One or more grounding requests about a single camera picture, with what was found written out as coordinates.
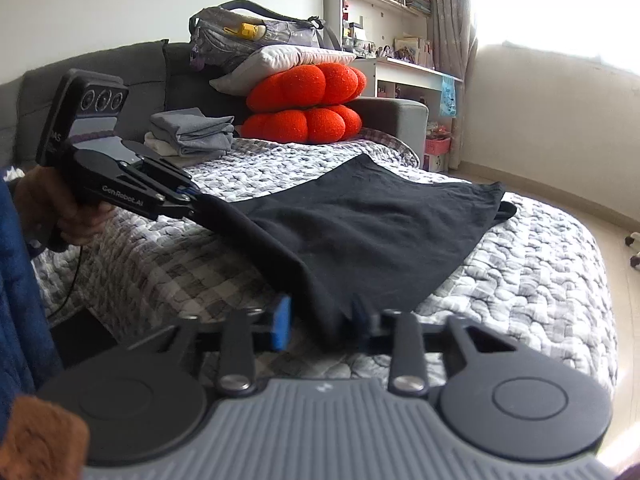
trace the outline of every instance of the curtain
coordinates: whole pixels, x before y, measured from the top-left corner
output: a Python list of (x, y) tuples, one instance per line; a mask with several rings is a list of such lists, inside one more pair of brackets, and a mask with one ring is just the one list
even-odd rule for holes
[[(432, 0), (429, 37), (436, 70), (465, 80), (476, 55), (471, 0)], [(457, 115), (452, 121), (449, 167), (457, 168), (465, 128), (465, 84), (456, 83)]]

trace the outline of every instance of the cable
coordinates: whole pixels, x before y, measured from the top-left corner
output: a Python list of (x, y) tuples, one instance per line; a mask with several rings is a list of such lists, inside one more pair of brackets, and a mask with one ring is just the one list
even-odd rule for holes
[(57, 313), (59, 313), (65, 307), (66, 302), (69, 301), (69, 297), (71, 296), (71, 293), (74, 291), (74, 285), (76, 284), (76, 280), (78, 279), (78, 273), (80, 271), (81, 262), (82, 262), (82, 246), (80, 246), (80, 252), (78, 253), (78, 263), (76, 264), (76, 273), (74, 274), (74, 278), (71, 280), (71, 285), (69, 285), (69, 291), (66, 294), (65, 301), (63, 301), (62, 304), (56, 310), (54, 310), (51, 314), (47, 316), (47, 320), (51, 319)]

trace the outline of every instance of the camera module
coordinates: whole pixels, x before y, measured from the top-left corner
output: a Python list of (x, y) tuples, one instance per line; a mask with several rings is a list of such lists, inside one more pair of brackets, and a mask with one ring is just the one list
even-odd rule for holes
[(116, 110), (122, 104), (122, 92), (118, 92), (113, 96), (113, 101), (111, 101), (111, 110)]
[(84, 112), (87, 110), (91, 103), (94, 102), (95, 92), (93, 90), (89, 90), (86, 94), (82, 96), (82, 101), (80, 101), (80, 109)]
[(107, 104), (109, 104), (109, 99), (111, 99), (111, 90), (103, 90), (100, 92), (98, 98), (95, 100), (95, 111), (103, 112)]

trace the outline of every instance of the quilted bedspread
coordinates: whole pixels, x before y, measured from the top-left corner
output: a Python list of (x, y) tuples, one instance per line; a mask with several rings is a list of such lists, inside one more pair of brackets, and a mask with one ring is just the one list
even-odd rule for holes
[[(399, 140), (364, 131), (324, 146), (236, 139), (232, 152), (188, 168), (204, 192), (229, 202), (273, 193), (317, 178), (359, 153), (403, 178), (425, 184), (451, 178), (418, 168)], [(415, 309), (441, 322), (462, 314), (513, 336), (598, 380), (616, 381), (616, 332), (604, 263), (590, 232), (569, 214), (507, 193), (516, 215), (490, 229), (464, 263)], [(220, 236), (186, 219), (149, 221), (120, 211), (104, 235), (84, 249), (73, 293), (78, 249), (34, 260), (44, 300), (56, 321), (89, 306), (117, 339), (156, 327), (176, 314), (219, 319), (232, 308), (265, 306), (274, 297), (254, 266)], [(389, 357), (327, 354), (312, 327), (295, 321), (285, 352), (262, 354), (261, 376), (379, 377)], [(426, 356), (433, 384), (445, 379), (438, 355)], [(216, 355), (206, 362), (214, 373)]]

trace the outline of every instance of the folded gray towel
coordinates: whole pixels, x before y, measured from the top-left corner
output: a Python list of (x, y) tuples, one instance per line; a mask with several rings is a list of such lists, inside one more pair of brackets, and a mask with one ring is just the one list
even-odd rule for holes
[(231, 150), (233, 116), (205, 117), (199, 108), (160, 112), (151, 116), (156, 139), (171, 144), (179, 155)]

